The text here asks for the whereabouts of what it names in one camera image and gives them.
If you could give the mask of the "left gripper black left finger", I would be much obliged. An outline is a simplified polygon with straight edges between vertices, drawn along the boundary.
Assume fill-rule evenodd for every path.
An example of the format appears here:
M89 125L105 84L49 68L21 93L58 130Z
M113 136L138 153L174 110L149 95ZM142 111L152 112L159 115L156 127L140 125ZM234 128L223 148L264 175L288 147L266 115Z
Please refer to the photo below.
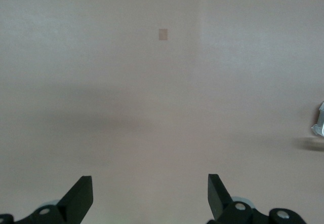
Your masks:
M93 204L91 176L82 176L58 201L36 209L29 216L15 221L11 214L1 214L1 223L67 224L81 223Z

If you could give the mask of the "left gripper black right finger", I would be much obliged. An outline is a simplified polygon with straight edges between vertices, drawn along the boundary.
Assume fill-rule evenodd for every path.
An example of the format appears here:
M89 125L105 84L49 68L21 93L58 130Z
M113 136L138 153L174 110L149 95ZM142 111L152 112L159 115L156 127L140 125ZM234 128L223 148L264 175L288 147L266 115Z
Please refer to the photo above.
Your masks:
M242 198L234 200L218 174L208 175L208 203L214 217L208 223L306 223L290 209L274 208L265 215Z

